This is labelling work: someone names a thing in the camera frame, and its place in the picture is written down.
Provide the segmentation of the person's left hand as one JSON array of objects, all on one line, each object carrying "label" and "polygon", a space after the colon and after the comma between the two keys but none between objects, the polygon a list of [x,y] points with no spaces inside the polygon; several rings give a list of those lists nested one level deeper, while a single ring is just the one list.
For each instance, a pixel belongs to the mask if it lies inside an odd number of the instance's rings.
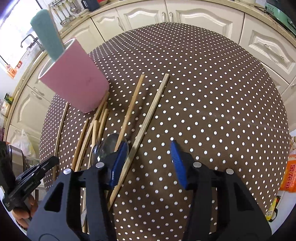
[{"label": "person's left hand", "polygon": [[29,195],[28,199],[30,204],[30,212],[27,212],[26,210],[20,208],[15,208],[12,210],[12,215],[15,218],[16,222],[24,229],[27,229],[29,227],[26,219],[33,217],[38,209],[38,202],[34,199],[34,197],[32,195]]}]

